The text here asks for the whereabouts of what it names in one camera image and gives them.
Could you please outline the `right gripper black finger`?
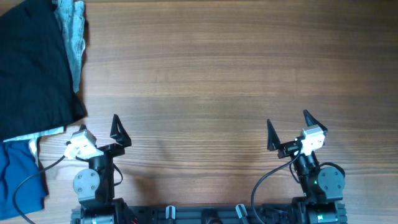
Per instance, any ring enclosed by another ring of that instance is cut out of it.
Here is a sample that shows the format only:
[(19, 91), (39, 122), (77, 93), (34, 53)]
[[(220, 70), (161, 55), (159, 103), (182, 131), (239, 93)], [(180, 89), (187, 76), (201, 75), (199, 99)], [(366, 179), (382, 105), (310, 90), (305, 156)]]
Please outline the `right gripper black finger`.
[(303, 115), (308, 127), (318, 125), (324, 133), (328, 132), (327, 127), (321, 124), (321, 122), (319, 122), (317, 119), (315, 119), (308, 110), (303, 110)]
[(267, 120), (267, 150), (275, 151), (280, 147), (280, 139), (270, 119)]

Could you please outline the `black shorts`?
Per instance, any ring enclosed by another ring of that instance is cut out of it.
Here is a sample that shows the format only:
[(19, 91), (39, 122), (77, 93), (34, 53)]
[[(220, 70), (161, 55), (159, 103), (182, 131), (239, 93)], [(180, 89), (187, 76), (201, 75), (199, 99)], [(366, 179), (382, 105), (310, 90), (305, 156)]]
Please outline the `black shorts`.
[(85, 117), (51, 1), (23, 1), (1, 16), (1, 140)]

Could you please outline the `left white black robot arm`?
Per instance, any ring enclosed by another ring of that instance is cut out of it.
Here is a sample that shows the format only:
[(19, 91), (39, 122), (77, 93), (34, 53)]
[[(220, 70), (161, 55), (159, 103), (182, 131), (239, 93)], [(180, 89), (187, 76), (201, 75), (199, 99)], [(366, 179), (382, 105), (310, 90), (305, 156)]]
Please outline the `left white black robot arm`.
[(125, 148), (132, 145), (116, 114), (113, 115), (110, 138), (115, 142), (98, 147), (96, 138), (85, 125), (72, 134), (65, 155), (69, 159), (88, 163), (88, 168), (79, 171), (73, 180), (80, 208), (72, 211), (72, 224), (139, 222), (127, 203), (122, 198), (114, 197), (114, 188), (121, 182), (114, 181), (114, 172), (119, 168), (113, 159), (125, 154)]

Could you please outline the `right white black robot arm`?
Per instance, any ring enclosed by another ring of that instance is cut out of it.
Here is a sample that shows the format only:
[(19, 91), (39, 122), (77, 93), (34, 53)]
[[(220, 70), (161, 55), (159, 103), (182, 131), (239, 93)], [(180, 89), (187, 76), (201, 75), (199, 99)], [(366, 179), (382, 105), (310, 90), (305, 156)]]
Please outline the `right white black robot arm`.
[(343, 199), (345, 171), (332, 163), (319, 163), (315, 151), (324, 146), (328, 129), (307, 110), (307, 124), (300, 136), (282, 143), (270, 120), (267, 120), (267, 149), (278, 151), (278, 158), (291, 158), (289, 169), (296, 173), (303, 196), (294, 197), (288, 209), (289, 223), (347, 223)]

